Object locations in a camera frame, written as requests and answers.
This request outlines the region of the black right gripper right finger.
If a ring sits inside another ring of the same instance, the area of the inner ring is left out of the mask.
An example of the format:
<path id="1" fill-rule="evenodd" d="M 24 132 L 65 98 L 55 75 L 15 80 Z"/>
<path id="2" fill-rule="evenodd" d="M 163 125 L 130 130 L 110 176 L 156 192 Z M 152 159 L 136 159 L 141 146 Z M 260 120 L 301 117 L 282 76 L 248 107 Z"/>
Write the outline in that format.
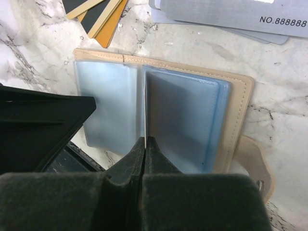
<path id="1" fill-rule="evenodd" d="M 265 203 L 272 195 L 272 173 L 263 148 L 238 139 L 234 157 L 243 174 L 183 174 L 147 139 L 141 187 L 144 231 L 269 231 Z"/>

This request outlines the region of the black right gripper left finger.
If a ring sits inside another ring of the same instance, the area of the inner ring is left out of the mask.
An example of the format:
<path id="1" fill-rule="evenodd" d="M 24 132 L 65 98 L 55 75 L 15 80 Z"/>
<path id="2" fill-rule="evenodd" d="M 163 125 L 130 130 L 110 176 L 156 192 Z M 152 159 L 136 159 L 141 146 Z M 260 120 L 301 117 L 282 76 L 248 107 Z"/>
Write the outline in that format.
<path id="1" fill-rule="evenodd" d="M 104 172 L 6 173 L 3 231 L 139 231 L 144 138 Z"/>

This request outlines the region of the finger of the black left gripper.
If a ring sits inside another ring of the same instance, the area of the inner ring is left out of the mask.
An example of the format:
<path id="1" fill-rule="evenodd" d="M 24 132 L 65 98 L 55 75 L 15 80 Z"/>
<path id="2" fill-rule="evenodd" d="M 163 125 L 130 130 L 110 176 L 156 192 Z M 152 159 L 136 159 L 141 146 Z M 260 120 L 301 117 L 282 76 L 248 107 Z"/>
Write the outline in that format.
<path id="1" fill-rule="evenodd" d="M 44 170 L 95 109 L 89 96 L 1 86 L 1 173 Z"/>

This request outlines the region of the beige card holder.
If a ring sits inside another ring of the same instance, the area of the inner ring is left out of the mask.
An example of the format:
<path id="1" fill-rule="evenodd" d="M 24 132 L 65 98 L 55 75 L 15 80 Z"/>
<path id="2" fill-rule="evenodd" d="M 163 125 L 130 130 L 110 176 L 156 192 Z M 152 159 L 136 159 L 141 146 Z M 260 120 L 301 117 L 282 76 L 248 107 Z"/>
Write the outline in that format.
<path id="1" fill-rule="evenodd" d="M 241 134 L 251 77 L 81 48 L 74 58 L 79 95 L 96 101 L 84 123 L 88 146 L 125 155 L 152 136 L 184 173 L 227 173 L 237 161 L 270 199 L 275 179 L 263 148 Z"/>

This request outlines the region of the gold card stack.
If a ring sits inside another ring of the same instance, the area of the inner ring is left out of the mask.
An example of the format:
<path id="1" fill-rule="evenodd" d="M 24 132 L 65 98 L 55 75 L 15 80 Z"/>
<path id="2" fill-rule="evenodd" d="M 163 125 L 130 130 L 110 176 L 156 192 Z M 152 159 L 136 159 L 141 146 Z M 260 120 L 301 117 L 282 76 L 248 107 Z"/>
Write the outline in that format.
<path id="1" fill-rule="evenodd" d="M 127 4 L 126 0 L 63 0 L 69 20 L 77 18 L 89 38 L 109 47 Z"/>

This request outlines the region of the silver VIP card stack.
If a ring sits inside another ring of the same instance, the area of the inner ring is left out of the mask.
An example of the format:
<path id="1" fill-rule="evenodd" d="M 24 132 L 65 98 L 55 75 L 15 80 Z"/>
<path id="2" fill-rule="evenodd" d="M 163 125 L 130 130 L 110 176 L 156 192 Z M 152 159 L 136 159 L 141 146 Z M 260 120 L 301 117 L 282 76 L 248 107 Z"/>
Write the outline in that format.
<path id="1" fill-rule="evenodd" d="M 263 43 L 307 38 L 306 0 L 150 0 L 152 20 L 213 26 Z"/>

